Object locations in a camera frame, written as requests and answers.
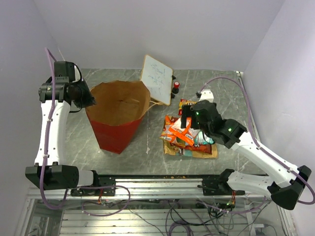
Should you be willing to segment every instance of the paper packaging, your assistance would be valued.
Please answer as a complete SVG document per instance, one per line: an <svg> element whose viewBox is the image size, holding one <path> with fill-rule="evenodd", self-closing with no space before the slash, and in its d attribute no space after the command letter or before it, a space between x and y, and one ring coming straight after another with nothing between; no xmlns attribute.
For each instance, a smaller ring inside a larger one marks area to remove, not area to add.
<svg viewBox="0 0 315 236"><path fill-rule="evenodd" d="M163 140L163 150L164 154L176 155L176 156L192 156L196 158L217 158L218 150L217 145L211 145L212 152L211 154L204 153L201 151L191 151L180 148L176 145L172 145L168 141Z"/></svg>
<svg viewBox="0 0 315 236"><path fill-rule="evenodd" d="M191 153L189 151L197 151L200 153L206 153L206 154L213 154L212 153L212 149L215 147L216 145L210 145L210 144L205 144L205 145L199 145L199 144L193 144L192 146L190 146L188 143L186 143L184 140L178 138L175 136L175 134L173 134L172 132L170 132L170 127L175 125L178 121L180 122L180 118L175 118L172 116L165 116L165 121L164 121L164 128L162 131L162 134L160 136L161 139L163 139L164 141L167 141L170 143L170 146L177 146L179 149L177 149L179 151L179 153L183 154L185 153L185 155L188 156L192 156Z"/></svg>
<svg viewBox="0 0 315 236"><path fill-rule="evenodd" d="M91 89L96 105L86 108L101 149L120 154L149 108L150 92L142 81L112 81Z"/></svg>

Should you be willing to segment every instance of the black bracket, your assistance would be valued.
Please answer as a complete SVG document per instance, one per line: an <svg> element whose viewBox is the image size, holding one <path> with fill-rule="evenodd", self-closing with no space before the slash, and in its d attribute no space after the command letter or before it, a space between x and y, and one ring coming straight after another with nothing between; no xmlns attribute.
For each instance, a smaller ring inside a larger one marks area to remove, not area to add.
<svg viewBox="0 0 315 236"><path fill-rule="evenodd" d="M25 176L37 188L39 188L39 180L41 166L31 166L25 168ZM44 190L75 188L79 182L79 170L75 166L52 165L46 166L44 177Z"/></svg>
<svg viewBox="0 0 315 236"><path fill-rule="evenodd" d="M312 173L311 169L307 166L301 166L298 168L299 175L307 181ZM291 180L291 185L288 187L280 188L275 182L268 186L267 189L271 193L271 199L279 206L287 210L293 210L297 204L304 188L305 184L297 177L295 180Z"/></svg>
<svg viewBox="0 0 315 236"><path fill-rule="evenodd" d="M232 189L226 183L231 170L226 169L221 175L213 175L202 179L202 188L204 196L232 195ZM236 195L245 195L245 191L235 191Z"/></svg>
<svg viewBox="0 0 315 236"><path fill-rule="evenodd" d="M116 185L116 181L114 178L111 177L100 177L99 179L99 186L114 186ZM97 196L101 192L100 189L72 189L70 194L73 197L83 197L83 196ZM103 189L102 196L104 197L114 197L116 192L115 187L105 188Z"/></svg>
<svg viewBox="0 0 315 236"><path fill-rule="evenodd" d="M196 114L192 109L193 105L182 106L181 129L185 129L187 125L187 117L191 117L191 128L199 129Z"/></svg>

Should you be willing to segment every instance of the red cap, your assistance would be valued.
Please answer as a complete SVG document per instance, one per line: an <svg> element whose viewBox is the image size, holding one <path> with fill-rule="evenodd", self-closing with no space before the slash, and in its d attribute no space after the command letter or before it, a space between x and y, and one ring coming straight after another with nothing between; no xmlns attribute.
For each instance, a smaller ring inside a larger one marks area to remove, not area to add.
<svg viewBox="0 0 315 236"><path fill-rule="evenodd" d="M178 88L179 87L179 82L174 82L174 88Z"/></svg>

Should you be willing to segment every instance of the paper bag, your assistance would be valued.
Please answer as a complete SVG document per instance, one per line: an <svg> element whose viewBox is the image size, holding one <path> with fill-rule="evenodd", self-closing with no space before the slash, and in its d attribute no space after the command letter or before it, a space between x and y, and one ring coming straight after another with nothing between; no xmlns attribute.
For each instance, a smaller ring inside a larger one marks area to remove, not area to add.
<svg viewBox="0 0 315 236"><path fill-rule="evenodd" d="M96 105L86 108L101 149L120 154L149 108L150 91L142 81L113 81L91 89Z"/></svg>

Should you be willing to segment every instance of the wire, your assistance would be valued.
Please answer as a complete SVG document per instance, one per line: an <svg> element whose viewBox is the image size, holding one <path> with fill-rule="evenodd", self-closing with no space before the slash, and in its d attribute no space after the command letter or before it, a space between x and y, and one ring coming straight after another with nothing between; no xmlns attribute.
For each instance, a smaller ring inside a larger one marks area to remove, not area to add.
<svg viewBox="0 0 315 236"><path fill-rule="evenodd" d="M203 223L202 219L200 218L200 216L193 210L193 209L190 209L192 211L192 213L194 213L197 218L199 219L199 221L201 222L202 225L204 225L204 227L206 228L206 230L211 233L210 229L207 227L207 225L205 223Z"/></svg>
<svg viewBox="0 0 315 236"><path fill-rule="evenodd" d="M200 200L200 199L197 199L197 201L198 201L199 203L202 203L202 204L205 205L206 207L211 207L211 208L216 209L216 210L219 210L220 212L223 212L223 213L229 213L229 214L245 214L245 213L249 213L249 212L255 211L255 210L257 210L257 209L260 209L260 207L262 207L262 206L265 204L265 202L266 202L266 197L263 198L262 203L261 203L259 206L255 207L255 208L252 208L252 209L244 210L244 211L228 211L228 210L223 210L223 209L221 209L221 208L219 208L219 207L217 207L217 206L213 206L213 205L207 204L206 202L204 202L204 201L202 201L202 200Z"/></svg>
<svg viewBox="0 0 315 236"><path fill-rule="evenodd" d="M78 113L78 112L80 112L81 110L82 110L82 107L80 107L80 109L77 110L77 111L69 111L69 113Z"/></svg>
<svg viewBox="0 0 315 236"><path fill-rule="evenodd" d="M144 218L142 218L139 214L137 214L137 213L131 211L130 208L128 208L128 210L129 210L132 214L135 214L136 216L140 217L144 222L146 222L146 223L148 223L149 225L151 225L151 226L157 228L157 230L164 236L162 230L160 230L160 229L158 228L158 226L156 226L156 225L154 225L154 224L151 224L150 222L146 221L146 220L145 220Z"/></svg>
<svg viewBox="0 0 315 236"><path fill-rule="evenodd" d="M121 200L121 201L119 201L119 202L117 202L117 203L105 203L106 205L107 205L107 207L108 208L112 208L112 207L114 207L114 206L116 206L116 205L119 205L119 204L121 204L123 201L125 201L125 200Z"/></svg>
<svg viewBox="0 0 315 236"><path fill-rule="evenodd" d="M272 225L268 225L268 224L265 224L265 226L267 226L267 227L272 227L272 228L274 229L275 233L276 233L276 236L278 236L277 231L276 231L276 229L275 229L275 227L274 227L274 226L272 226Z"/></svg>
<svg viewBox="0 0 315 236"><path fill-rule="evenodd" d="M261 211L257 214L256 218L253 220L253 222L249 225L247 225L245 228L243 228L242 231L240 231L240 233L237 235L239 236L241 234L241 232L243 232L247 227L251 226L250 232L252 231L252 225L255 223L255 221L257 220L258 216L262 213L262 211L270 204L271 202L268 202L262 209Z"/></svg>
<svg viewBox="0 0 315 236"><path fill-rule="evenodd" d="M35 232L37 230L37 228L33 229L31 232L28 233L28 235L30 235L31 233Z"/></svg>
<svg viewBox="0 0 315 236"><path fill-rule="evenodd" d="M178 226L182 226L182 227L184 227L185 228L185 230L186 230L186 232L187 232L187 236L193 236L193 232L192 232L192 230L191 230L191 228L188 226L188 225L182 225L182 224L179 224L179 223L173 223L173 224L171 224L171 226L169 227L169 230L168 230L168 236L171 236L172 235L172 232L173 232L173 230L176 228L176 227L178 227Z"/></svg>
<svg viewBox="0 0 315 236"><path fill-rule="evenodd" d="M222 234L222 235L226 235L225 233L223 233L223 232L220 231L220 229L218 228L218 226L216 225L216 223L213 221L212 215L209 214L209 217L210 217L210 220L211 220L213 226L214 226L214 227L216 228L216 230L218 231L218 233L219 233L219 234Z"/></svg>
<svg viewBox="0 0 315 236"><path fill-rule="evenodd" d="M87 202L83 202L82 205L81 205L81 210L82 210L82 213L85 213L86 215L90 215L90 216L101 216L101 217L106 217L106 216L115 215L115 214L121 212L122 210L126 209L127 206L128 206L128 204L130 203L131 193L130 193L129 189L127 189L127 188L124 187L124 186L120 186L120 185L100 186L100 187L86 187L86 186L82 186L81 188L82 188L82 189L123 188L123 189L125 189L125 190L128 192L128 200L127 200L127 202L125 203L125 205L124 205L121 209L119 209L118 211L113 212L113 213L110 213L110 214L93 214L93 213L89 213L89 212L87 212L87 211L84 209L84 204L87 203Z"/></svg>
<svg viewBox="0 0 315 236"><path fill-rule="evenodd" d="M103 189L101 189L101 191L100 191L100 194L99 194L99 197L98 197L98 203L99 204L102 204L102 195L103 195Z"/></svg>
<svg viewBox="0 0 315 236"><path fill-rule="evenodd" d="M233 216L234 215L231 215L231 217L230 217L230 223L229 223L229 225L228 225L228 228L226 228L225 226L224 226L224 217L223 217L223 224L221 224L221 222L219 221L219 219L217 218L216 219L216 222L217 222L217 224L218 225L220 225L223 229L225 229L225 230L233 230L234 229L234 220L233 220Z"/></svg>
<svg viewBox="0 0 315 236"><path fill-rule="evenodd" d="M202 222L201 224L194 224L194 223L189 223L188 221L186 221L185 219L183 219L183 217L177 212L177 210L174 208L174 206L178 203L175 203L175 205L171 206L171 204L168 202L169 206L171 207L171 210L170 210L170 216L171 216L171 219L173 220L173 222L177 222L176 220L174 220L173 216L172 216L172 211L175 211L175 213L179 216L179 218L181 219L181 223L182 225L191 225L191 226L201 226L201 225L210 225L210 224L207 224L210 220L208 221L205 221L205 222Z"/></svg>
<svg viewBox="0 0 315 236"><path fill-rule="evenodd" d="M52 122L52 116L55 110L55 99L56 99L56 80L55 80L55 72L54 72L54 67L51 63L50 57L56 61L55 57L51 54L51 52L48 50L48 48L45 48L46 51L46 55L49 61L49 66L50 66L50 72L51 72L51 76L52 76L52 87L53 87L53 91L52 91L52 101L51 101L51 108L48 114L48 118L47 118L47 124L46 124L46 130L45 130L45 141L44 141L44 156L43 156L43 164L41 166L41 170L40 170L40 177L39 177L39 190L40 190L40 195L41 198L43 200L43 203L45 204L46 207L48 207L49 209L52 210L56 210L56 209L60 209L64 206L65 204L65 199L67 197L67 193L68 193L68 189L65 190L64 196L63 196L63 200L62 202L56 206L56 205L51 205L48 203L46 196L45 196L45 192L44 192L44 175L45 175L45 169L46 169L46 165L47 165L47 158L48 158L48 145L49 145L49 132L50 132L50 125Z"/></svg>
<svg viewBox="0 0 315 236"><path fill-rule="evenodd" d="M245 98L245 103L246 103L246 106L247 106L247 116L248 116L248 129L249 129L249 132L251 134L251 137L253 139L253 142L256 144L257 148L260 149L263 153L265 153L266 155L268 155L269 157L271 157L271 159L273 159L274 161L276 161L278 164L280 164L281 166L283 166L284 168L286 168L289 172L292 172L298 179L300 179L306 186L307 188L310 190L312 196L313 196L313 200L311 202L305 202L305 201L301 201L301 200L298 200L297 202L298 203L302 203L302 204L305 204L305 205L313 205L315 204L315 191L312 189L312 187L310 186L309 183L307 183L307 181L305 179L303 179L297 172L291 170L291 168L289 166L287 166L285 163L283 163L282 161L280 161L279 159L277 159L273 154L269 153L266 149L264 149L264 147L261 147L258 140L256 139L255 137L255 133L254 133L254 130L253 130L253 125L252 125L252 118L251 118L251 106L250 106L250 100L249 100L249 97L245 91L245 89L238 83L236 82L235 80L231 79L231 78L228 78L228 77L223 77L223 76L220 76L220 77L215 77L213 79L210 79L208 82L206 82L204 84L204 86L201 88L200 91L202 91L210 82L214 81L214 80L217 80L217 79L225 79L225 80L229 80L229 81L232 81L233 83L235 83L242 91L243 93L243 96Z"/></svg>

